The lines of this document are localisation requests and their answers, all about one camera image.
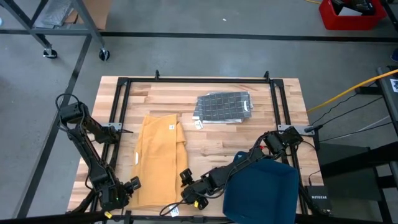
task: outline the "metal bracket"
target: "metal bracket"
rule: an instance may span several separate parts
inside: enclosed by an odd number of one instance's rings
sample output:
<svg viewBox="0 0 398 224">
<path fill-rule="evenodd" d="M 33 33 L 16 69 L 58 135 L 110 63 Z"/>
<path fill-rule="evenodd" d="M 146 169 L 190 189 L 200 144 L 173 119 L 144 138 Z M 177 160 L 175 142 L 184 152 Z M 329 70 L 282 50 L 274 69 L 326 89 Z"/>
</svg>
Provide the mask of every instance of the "metal bracket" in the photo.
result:
<svg viewBox="0 0 398 224">
<path fill-rule="evenodd" d="M 101 125 L 102 125 L 102 127 L 114 126 L 114 128 L 115 128 L 117 131 L 120 131 L 120 130 L 122 130 L 122 128 L 123 128 L 122 123 L 106 123 L 106 124 L 101 124 Z"/>
<path fill-rule="evenodd" d="M 306 128 L 312 128 L 311 125 L 286 125 L 286 124 L 279 124 L 278 125 L 278 130 L 285 131 L 287 128 L 293 126 L 299 134 L 305 135 L 305 136 L 313 136 L 315 135 L 315 131 L 310 131 L 310 132 L 305 132 L 304 129 Z"/>
</svg>

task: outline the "yellow tag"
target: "yellow tag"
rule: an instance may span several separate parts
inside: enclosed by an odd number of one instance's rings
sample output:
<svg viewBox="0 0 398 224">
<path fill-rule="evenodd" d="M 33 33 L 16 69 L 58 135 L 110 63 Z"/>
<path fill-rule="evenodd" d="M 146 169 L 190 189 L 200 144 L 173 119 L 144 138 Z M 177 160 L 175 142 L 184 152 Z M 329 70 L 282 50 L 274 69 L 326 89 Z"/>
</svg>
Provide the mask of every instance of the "yellow tag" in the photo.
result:
<svg viewBox="0 0 398 224">
<path fill-rule="evenodd" d="M 106 216 L 107 218 L 112 218 L 112 214 L 111 214 L 110 212 L 105 212 L 104 214 L 105 214 L 105 216 Z"/>
</svg>

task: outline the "gray checkered cloth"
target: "gray checkered cloth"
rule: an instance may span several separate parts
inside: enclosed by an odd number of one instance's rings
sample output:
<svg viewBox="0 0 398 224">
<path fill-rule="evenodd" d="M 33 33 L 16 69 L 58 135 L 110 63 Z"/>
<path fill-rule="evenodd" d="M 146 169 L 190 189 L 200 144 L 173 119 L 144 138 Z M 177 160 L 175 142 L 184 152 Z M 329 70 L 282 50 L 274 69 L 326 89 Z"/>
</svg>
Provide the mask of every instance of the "gray checkered cloth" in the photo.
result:
<svg viewBox="0 0 398 224">
<path fill-rule="evenodd" d="M 241 122 L 242 119 L 251 117 L 251 108 L 247 91 L 210 93 L 198 97 L 192 118 L 201 121 Z"/>
</svg>

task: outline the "red box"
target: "red box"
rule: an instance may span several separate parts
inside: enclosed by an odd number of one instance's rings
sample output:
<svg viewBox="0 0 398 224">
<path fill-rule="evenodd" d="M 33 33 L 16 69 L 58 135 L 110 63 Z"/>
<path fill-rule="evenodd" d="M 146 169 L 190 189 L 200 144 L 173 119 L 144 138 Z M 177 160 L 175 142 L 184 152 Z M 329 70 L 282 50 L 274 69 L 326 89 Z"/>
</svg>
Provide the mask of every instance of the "red box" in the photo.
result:
<svg viewBox="0 0 398 224">
<path fill-rule="evenodd" d="M 386 16 L 380 0 L 370 0 L 374 6 L 373 16 L 338 16 L 335 13 L 331 0 L 323 0 L 319 6 L 323 24 L 329 30 L 370 30 Z"/>
</svg>

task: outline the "black device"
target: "black device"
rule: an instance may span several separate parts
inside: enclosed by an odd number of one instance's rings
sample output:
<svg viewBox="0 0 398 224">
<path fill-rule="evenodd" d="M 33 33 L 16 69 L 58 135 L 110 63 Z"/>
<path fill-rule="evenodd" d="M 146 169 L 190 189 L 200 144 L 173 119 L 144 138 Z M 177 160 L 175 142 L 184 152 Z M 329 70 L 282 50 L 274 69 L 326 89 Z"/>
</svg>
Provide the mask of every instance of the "black device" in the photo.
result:
<svg viewBox="0 0 398 224">
<path fill-rule="evenodd" d="M 305 189 L 320 209 L 331 211 L 331 203 L 326 186 L 305 186 Z"/>
<path fill-rule="evenodd" d="M 89 168 L 88 178 L 93 186 L 87 198 L 73 212 L 84 212 L 95 195 L 98 196 L 103 211 L 126 206 L 129 203 L 129 197 L 141 186 L 138 177 L 126 183 L 120 182 L 112 167 L 99 157 L 87 136 L 87 132 L 90 132 L 94 134 L 95 141 L 114 144 L 119 141 L 121 133 L 116 131 L 114 126 L 100 125 L 90 116 L 87 106 L 78 100 L 62 108 L 57 105 L 57 108 L 64 131 L 67 132 L 68 138 L 74 143 Z M 75 127 L 69 128 L 68 124 L 75 124 Z"/>
<path fill-rule="evenodd" d="M 272 155 L 265 155 L 262 152 L 262 146 L 260 146 L 262 141 L 265 142 Z M 281 155 L 285 154 L 287 147 L 297 146 L 302 141 L 303 138 L 294 127 L 289 127 L 282 133 L 279 131 L 269 131 L 259 137 L 246 156 L 240 157 L 227 166 L 216 167 L 210 170 L 206 174 L 203 174 L 199 180 L 193 181 L 191 170 L 186 169 L 180 174 L 182 178 L 182 187 L 187 186 L 181 193 L 183 201 L 187 204 L 195 204 L 200 210 L 204 209 L 208 205 L 207 198 L 212 198 L 208 196 L 212 196 L 224 190 L 225 185 L 228 183 L 228 179 L 231 178 L 232 175 L 261 159 L 278 159 Z M 308 207 L 313 213 L 328 215 L 328 211 L 322 210 L 313 202 L 302 185 L 299 185 L 298 191 L 308 203 Z"/>
<path fill-rule="evenodd" d="M 335 13 L 338 15 L 343 7 L 348 7 L 342 0 L 331 0 L 331 5 L 333 6 Z"/>
<path fill-rule="evenodd" d="M 363 16 L 373 16 L 376 10 L 369 0 L 351 0 L 351 8 Z"/>
</svg>

